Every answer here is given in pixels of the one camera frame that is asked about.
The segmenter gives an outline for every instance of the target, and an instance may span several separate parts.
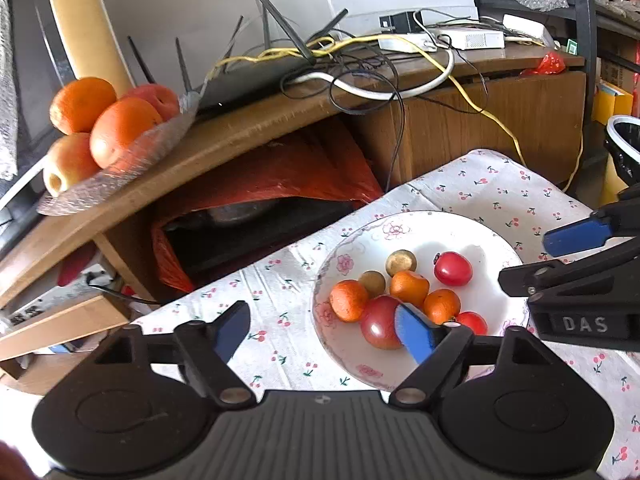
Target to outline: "black antenna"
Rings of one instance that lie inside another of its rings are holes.
[[[180,74],[182,74],[182,83],[184,84],[184,91],[191,92],[193,87],[191,86],[191,80],[189,79],[189,72],[187,72],[187,64],[184,62],[184,56],[182,55],[182,47],[180,46],[180,40],[175,38],[175,49],[178,51],[178,63],[180,64]]]
[[[323,28],[321,28],[316,33],[309,36],[309,39],[306,40],[306,42],[309,43],[310,41],[313,41],[313,40],[316,40],[317,38],[322,38],[323,36],[325,36],[332,28],[335,28],[335,26],[340,22],[340,20],[343,19],[348,13],[349,11],[347,9],[341,10],[338,14],[336,14],[334,19],[332,19],[329,23],[327,23]]]
[[[240,25],[242,25],[242,20],[244,20],[244,16],[240,14],[240,18],[238,18],[238,22],[236,23],[236,28],[234,29],[234,33],[231,35],[231,39],[229,40],[229,48],[225,52],[225,57],[231,56],[231,51],[234,49],[234,41],[236,39],[236,34],[238,34],[238,30],[240,30]],[[226,64],[222,66],[222,73],[223,74],[226,73]]]
[[[269,15],[267,7],[262,4],[262,35],[264,36],[264,49],[271,48],[271,35],[269,34]]]
[[[129,44],[131,46],[131,49],[133,50],[133,55],[135,56],[136,61],[140,65],[140,68],[142,69],[142,73],[145,75],[146,82],[155,83],[156,80],[151,75],[151,72],[149,71],[149,67],[145,63],[145,60],[142,59],[142,56],[140,55],[140,51],[136,47],[136,44],[133,43],[133,38],[131,36],[127,36],[127,39],[129,40]]]
[[[289,36],[293,44],[300,51],[300,54],[310,63],[315,64],[316,58],[314,54],[308,49],[305,42],[300,38],[299,35],[296,34],[296,31],[293,30],[293,27],[289,25],[289,22],[284,18],[280,11],[276,9],[276,7],[269,0],[260,0],[260,3],[263,4],[264,7],[270,12],[271,16],[276,20],[278,25],[284,30],[285,34]]]

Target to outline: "cardboard tube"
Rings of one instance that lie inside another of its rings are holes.
[[[121,96],[133,85],[103,0],[49,0],[76,78],[100,77]]]

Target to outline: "apple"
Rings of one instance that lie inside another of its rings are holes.
[[[163,121],[168,121],[180,113],[180,103],[178,96],[173,90],[156,83],[149,83],[129,90],[121,99],[125,97],[139,97],[151,104],[160,114]]]
[[[42,177],[53,197],[100,171],[91,156],[90,136],[89,133],[69,134],[49,148]]]
[[[367,343],[382,350],[402,348],[402,343],[396,335],[394,320],[399,304],[397,298],[386,294],[367,301],[360,318],[360,330]]]
[[[456,321],[460,325],[468,326],[476,335],[486,335],[489,331],[484,318],[475,312],[460,312]]]
[[[474,275],[469,260],[453,251],[436,254],[433,265],[436,278],[447,286],[466,285]]]

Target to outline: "screw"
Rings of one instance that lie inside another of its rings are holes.
[[[329,397],[328,395],[322,394],[322,395],[318,395],[315,399],[315,402],[317,402],[318,404],[328,404],[329,402],[331,402],[331,397]]]
[[[427,398],[427,394],[418,388],[403,388],[396,392],[396,400],[403,404],[418,404]]]
[[[226,404],[242,404],[251,399],[251,392],[246,388],[226,388],[220,392],[220,400]]]

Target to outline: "trash bin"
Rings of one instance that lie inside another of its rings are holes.
[[[618,192],[640,182],[640,119],[614,115],[607,122],[609,151],[600,204],[615,202]]]

